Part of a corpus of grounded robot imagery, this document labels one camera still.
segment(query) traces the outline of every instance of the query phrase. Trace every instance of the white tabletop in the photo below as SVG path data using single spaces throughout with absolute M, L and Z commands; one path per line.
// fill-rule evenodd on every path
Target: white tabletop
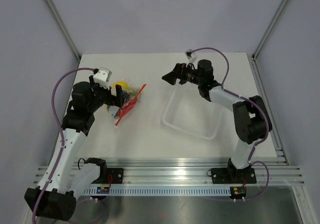
M 198 53 L 198 60 L 212 61 L 214 76 L 221 82 L 226 63 L 217 53 Z M 258 94 L 245 53 L 226 53 L 230 71 L 225 87 L 242 96 Z M 97 158 L 219 158 L 230 157 L 237 145 L 233 114 L 223 115 L 218 134 L 205 140 L 174 130 L 162 122 L 162 115 L 174 89 L 161 77 L 176 63 L 187 62 L 184 53 L 84 54 L 79 67 L 106 68 L 112 71 L 111 85 L 127 81 L 134 87 L 146 84 L 140 102 L 115 128 L 115 122 L 103 106 L 94 114 L 95 122 L 78 157 Z M 89 81 L 89 71 L 79 71 L 75 83 Z M 273 141 L 258 146 L 255 157 L 276 157 Z

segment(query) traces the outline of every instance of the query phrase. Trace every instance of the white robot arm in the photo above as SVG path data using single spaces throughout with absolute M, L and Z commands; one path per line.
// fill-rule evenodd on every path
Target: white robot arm
M 235 130 L 239 137 L 227 168 L 211 169 L 212 182 L 214 184 L 242 184 L 246 178 L 246 183 L 256 183 L 257 179 L 250 159 L 256 143 L 266 136 L 266 130 L 269 132 L 272 130 L 262 98 L 256 95 L 249 99 L 244 98 L 244 100 L 236 94 L 232 95 L 230 91 L 223 90 L 222 85 L 215 80 L 212 63 L 209 60 L 200 60 L 196 69 L 194 62 L 197 56 L 191 50 L 187 50 L 185 54 L 188 62 L 177 63 L 173 71 L 164 75 L 162 79 L 171 85 L 175 85 L 177 79 L 180 80 L 181 85 L 186 82 L 198 85 L 201 97 L 233 112 Z
M 48 169 L 36 188 L 25 192 L 24 199 L 36 216 L 68 221 L 85 187 L 94 181 L 109 183 L 109 170 L 115 169 L 107 168 L 103 159 L 89 158 L 70 183 L 74 159 L 95 121 L 94 112 L 103 104 L 122 107 L 126 97 L 120 85 L 115 86 L 116 95 L 112 95 L 108 85 L 111 71 L 100 68 L 93 73 L 90 82 L 82 81 L 73 86 L 72 100 L 61 125 L 64 144 L 60 142 L 55 147 Z

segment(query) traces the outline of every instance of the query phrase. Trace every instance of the transparent plastic bin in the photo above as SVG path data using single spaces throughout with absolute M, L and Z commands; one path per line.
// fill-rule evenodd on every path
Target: transparent plastic bin
M 212 140 L 222 121 L 224 108 L 202 98 L 198 86 L 192 83 L 177 84 L 162 115 L 165 125 Z

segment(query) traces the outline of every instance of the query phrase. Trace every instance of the white wall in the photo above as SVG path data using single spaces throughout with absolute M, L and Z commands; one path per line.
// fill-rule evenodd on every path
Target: white wall
M 53 0 L 82 54 L 253 53 L 281 0 Z
M 258 57 L 292 164 L 301 167 L 320 216 L 320 0 L 291 0 Z
M 0 17 L 0 223 L 17 224 L 57 137 L 53 87 L 77 62 L 43 0 L 0 0 Z M 70 85 L 58 91 L 60 116 Z

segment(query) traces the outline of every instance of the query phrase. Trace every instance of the black mounting bracket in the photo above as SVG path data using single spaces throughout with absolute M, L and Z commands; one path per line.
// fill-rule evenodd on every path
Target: black mounting bracket
M 109 177 L 112 176 L 112 184 L 122 184 L 124 178 L 124 169 L 119 167 L 107 167 L 105 160 L 100 158 L 88 158 L 85 163 L 96 164 L 100 167 L 100 176 L 92 184 L 109 184 Z
M 225 168 L 211 168 L 211 178 L 213 184 L 256 184 L 257 178 L 253 168 L 250 168 L 245 173 L 239 174 L 234 178 L 228 174 L 227 167 Z
M 255 169 L 251 165 L 237 169 L 231 161 L 225 168 L 211 168 L 211 178 L 213 184 L 256 184 L 257 178 Z

